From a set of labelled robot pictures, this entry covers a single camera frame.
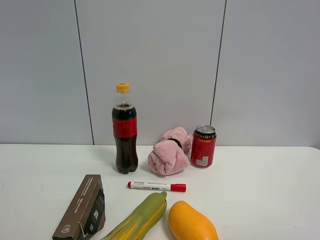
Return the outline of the brown cardboard box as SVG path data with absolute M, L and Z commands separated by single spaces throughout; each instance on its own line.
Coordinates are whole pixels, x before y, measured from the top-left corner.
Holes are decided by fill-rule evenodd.
M 105 209 L 101 175 L 85 175 L 52 239 L 89 240 L 103 229 L 106 221 Z

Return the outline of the cola bottle yellow cap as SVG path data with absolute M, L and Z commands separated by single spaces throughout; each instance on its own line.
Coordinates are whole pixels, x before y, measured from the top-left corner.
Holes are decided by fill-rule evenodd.
M 122 174 L 135 172 L 138 168 L 137 155 L 137 111 L 128 98 L 130 85 L 118 83 L 116 93 L 119 100 L 112 109 L 113 136 L 116 145 L 116 168 Z

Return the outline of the pink rolled towel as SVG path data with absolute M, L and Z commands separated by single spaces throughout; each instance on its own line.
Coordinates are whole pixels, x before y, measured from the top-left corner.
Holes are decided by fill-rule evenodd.
M 193 135 L 182 127 L 168 130 L 148 155 L 151 170 L 162 176 L 171 176 L 190 166 L 188 153 L 192 149 Z

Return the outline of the red soda can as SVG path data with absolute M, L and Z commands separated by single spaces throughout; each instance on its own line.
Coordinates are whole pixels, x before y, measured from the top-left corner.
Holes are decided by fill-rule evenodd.
M 191 163 L 199 168 L 212 165 L 216 146 L 216 129 L 211 125 L 199 125 L 193 132 Z

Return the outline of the red white marker pen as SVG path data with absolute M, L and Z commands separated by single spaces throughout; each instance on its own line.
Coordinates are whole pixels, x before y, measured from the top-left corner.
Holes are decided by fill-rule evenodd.
M 154 191 L 170 191 L 170 192 L 182 192 L 187 191 L 186 184 L 170 184 L 170 183 L 154 183 L 154 182 L 142 182 L 142 181 L 129 181 L 127 183 L 129 189 L 139 190 L 154 190 Z

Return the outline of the toy corn cob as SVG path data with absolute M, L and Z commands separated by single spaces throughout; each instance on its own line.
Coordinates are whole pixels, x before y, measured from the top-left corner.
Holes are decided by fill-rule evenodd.
M 154 192 L 119 223 L 104 240 L 142 240 L 167 210 L 167 192 Z

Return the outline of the orange mango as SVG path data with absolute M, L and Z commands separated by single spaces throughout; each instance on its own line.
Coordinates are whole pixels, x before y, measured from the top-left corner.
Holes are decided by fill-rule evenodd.
M 168 214 L 169 228 L 177 240 L 218 240 L 214 224 L 185 201 L 177 201 Z

